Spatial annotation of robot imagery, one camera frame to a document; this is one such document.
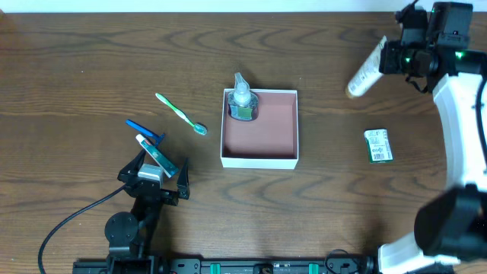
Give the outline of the white lotion tube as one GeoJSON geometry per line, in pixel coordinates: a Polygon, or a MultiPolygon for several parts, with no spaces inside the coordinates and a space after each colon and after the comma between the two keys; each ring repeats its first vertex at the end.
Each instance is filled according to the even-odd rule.
{"type": "Polygon", "coordinates": [[[345,94],[349,98],[363,96],[383,76],[379,72],[380,54],[386,42],[387,37],[383,36],[347,84],[345,94]]]}

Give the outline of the blue razor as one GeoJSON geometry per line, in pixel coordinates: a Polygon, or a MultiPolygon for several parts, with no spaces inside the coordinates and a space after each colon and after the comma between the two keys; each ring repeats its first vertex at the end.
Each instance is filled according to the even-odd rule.
{"type": "Polygon", "coordinates": [[[126,124],[128,126],[132,127],[133,129],[137,130],[138,132],[140,132],[144,137],[146,137],[148,139],[153,139],[155,147],[158,147],[165,137],[165,134],[158,135],[158,134],[152,132],[150,129],[147,129],[144,126],[142,126],[142,125],[140,125],[140,124],[138,124],[138,123],[136,123],[130,119],[126,120],[126,124]]]}

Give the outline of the green and white small box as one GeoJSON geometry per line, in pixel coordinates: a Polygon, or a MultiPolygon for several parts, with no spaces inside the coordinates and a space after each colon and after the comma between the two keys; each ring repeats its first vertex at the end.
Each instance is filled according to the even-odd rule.
{"type": "Polygon", "coordinates": [[[393,152],[390,147],[386,129],[365,130],[364,139],[366,141],[368,158],[371,164],[382,164],[393,161],[393,152]]]}

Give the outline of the clear soap pump bottle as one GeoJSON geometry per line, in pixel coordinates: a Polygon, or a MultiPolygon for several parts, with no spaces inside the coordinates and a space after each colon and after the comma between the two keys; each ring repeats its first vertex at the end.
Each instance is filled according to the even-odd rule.
{"type": "Polygon", "coordinates": [[[236,73],[234,80],[234,89],[228,94],[229,114],[236,120],[253,121],[258,116],[259,98],[241,73],[236,73]]]}

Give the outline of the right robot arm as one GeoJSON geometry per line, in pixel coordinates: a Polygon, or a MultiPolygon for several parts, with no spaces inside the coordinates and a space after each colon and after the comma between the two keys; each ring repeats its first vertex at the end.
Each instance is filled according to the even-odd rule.
{"type": "Polygon", "coordinates": [[[469,49],[472,16],[467,3],[410,3],[395,14],[401,37],[381,50],[382,74],[426,80],[447,156],[444,192],[420,208],[410,234],[380,247],[381,273],[441,273],[486,256],[486,54],[469,49]]]}

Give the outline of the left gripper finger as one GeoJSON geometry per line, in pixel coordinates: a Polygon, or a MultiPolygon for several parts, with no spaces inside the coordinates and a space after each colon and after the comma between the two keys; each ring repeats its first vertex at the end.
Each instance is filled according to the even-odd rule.
{"type": "Polygon", "coordinates": [[[118,173],[117,180],[123,183],[131,183],[138,177],[142,165],[144,164],[146,151],[142,149],[125,167],[118,173]]]}
{"type": "Polygon", "coordinates": [[[177,192],[180,199],[188,199],[190,196],[188,163],[189,159],[186,158],[177,180],[177,192]]]}

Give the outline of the white green toothpaste tube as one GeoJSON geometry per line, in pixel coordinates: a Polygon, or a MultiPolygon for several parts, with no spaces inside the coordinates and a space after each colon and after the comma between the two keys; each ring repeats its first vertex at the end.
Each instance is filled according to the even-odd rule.
{"type": "Polygon", "coordinates": [[[136,140],[144,148],[144,150],[151,156],[151,158],[163,169],[164,173],[171,178],[178,171],[179,168],[176,167],[170,160],[168,160],[147,138],[142,134],[138,134],[136,140]]]}

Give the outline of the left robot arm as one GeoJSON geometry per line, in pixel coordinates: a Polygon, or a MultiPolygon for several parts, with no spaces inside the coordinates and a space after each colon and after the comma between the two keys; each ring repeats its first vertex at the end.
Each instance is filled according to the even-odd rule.
{"type": "Polygon", "coordinates": [[[140,151],[118,174],[124,190],[135,199],[129,212],[119,212],[107,221],[104,233],[109,241],[107,269],[109,274],[170,273],[168,260],[151,254],[151,240],[164,205],[177,206],[190,195],[188,162],[185,161],[176,190],[165,190],[155,180],[142,177],[146,152],[140,151]]]}

